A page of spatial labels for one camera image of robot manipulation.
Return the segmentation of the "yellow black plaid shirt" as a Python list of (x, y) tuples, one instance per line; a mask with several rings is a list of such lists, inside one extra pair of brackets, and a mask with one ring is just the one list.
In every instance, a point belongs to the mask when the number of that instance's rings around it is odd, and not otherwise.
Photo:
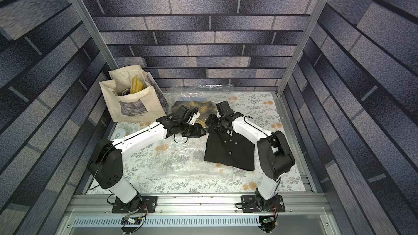
[(171, 112), (176, 113), (181, 105), (184, 105), (190, 109), (196, 108), (200, 113), (196, 123), (199, 123), (204, 130), (209, 127), (206, 126), (205, 122), (209, 118), (209, 115), (217, 115), (218, 111), (216, 106), (211, 101), (176, 101), (172, 106)]

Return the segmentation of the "black tray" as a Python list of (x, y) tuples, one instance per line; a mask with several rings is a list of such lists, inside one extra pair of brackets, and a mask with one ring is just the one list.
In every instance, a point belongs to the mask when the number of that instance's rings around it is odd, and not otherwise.
[(254, 149), (255, 145), (243, 135), (210, 127), (204, 161), (253, 171)]

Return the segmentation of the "clear plastic vacuum bag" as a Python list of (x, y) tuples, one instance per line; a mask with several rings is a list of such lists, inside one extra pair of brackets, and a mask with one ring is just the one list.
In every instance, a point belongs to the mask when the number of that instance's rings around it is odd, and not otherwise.
[[(165, 94), (168, 103), (176, 101), (211, 101), (214, 105), (228, 101), (230, 107), (244, 115), (256, 119), (263, 126), (270, 111), (270, 92), (237, 91), (231, 86), (202, 86), (194, 88), (174, 88)], [(232, 166), (204, 161), (207, 137), (186, 139), (181, 135), (170, 137), (147, 146), (133, 156), (131, 164), (137, 166), (139, 183), (157, 186), (169, 182), (176, 188), (197, 185), (203, 191), (211, 183), (239, 190), (241, 185), (256, 186), (261, 182), (263, 172), (258, 163), (253, 171), (245, 171)]]

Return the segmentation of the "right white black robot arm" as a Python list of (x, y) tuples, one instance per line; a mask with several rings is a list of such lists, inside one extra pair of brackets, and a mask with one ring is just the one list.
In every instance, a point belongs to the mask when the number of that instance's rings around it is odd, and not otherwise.
[(253, 171), (258, 163), (263, 177), (255, 198), (253, 202), (239, 202), (236, 207), (243, 211), (275, 211), (280, 203), (276, 191), (281, 176), (296, 164), (285, 135), (257, 126), (250, 116), (233, 111), (227, 101), (216, 107), (218, 113), (211, 114), (205, 122), (208, 136), (204, 161), (245, 171)]

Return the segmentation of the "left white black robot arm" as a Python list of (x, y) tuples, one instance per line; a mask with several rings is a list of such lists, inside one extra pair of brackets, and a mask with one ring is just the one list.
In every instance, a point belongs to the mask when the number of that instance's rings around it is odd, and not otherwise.
[(100, 140), (90, 156), (87, 170), (102, 189), (111, 191), (129, 213), (142, 207), (142, 197), (126, 179), (123, 163), (134, 153), (158, 141), (180, 134), (184, 138), (200, 138), (206, 134), (196, 122), (200, 113), (196, 108), (181, 105), (175, 113), (158, 118), (150, 126), (131, 135)]

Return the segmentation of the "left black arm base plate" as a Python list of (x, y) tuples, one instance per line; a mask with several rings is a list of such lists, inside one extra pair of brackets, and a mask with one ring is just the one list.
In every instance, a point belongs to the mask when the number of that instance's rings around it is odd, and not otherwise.
[(119, 198), (115, 198), (112, 203), (113, 214), (136, 214), (140, 212), (155, 213), (157, 196), (137, 196), (129, 203), (123, 203)]

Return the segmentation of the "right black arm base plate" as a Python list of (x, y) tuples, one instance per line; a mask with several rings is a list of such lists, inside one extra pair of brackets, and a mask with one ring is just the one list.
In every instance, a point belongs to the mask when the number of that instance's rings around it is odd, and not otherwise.
[(259, 195), (243, 195), (236, 207), (243, 213), (283, 213), (286, 211), (283, 197), (278, 194), (269, 200), (264, 200)]

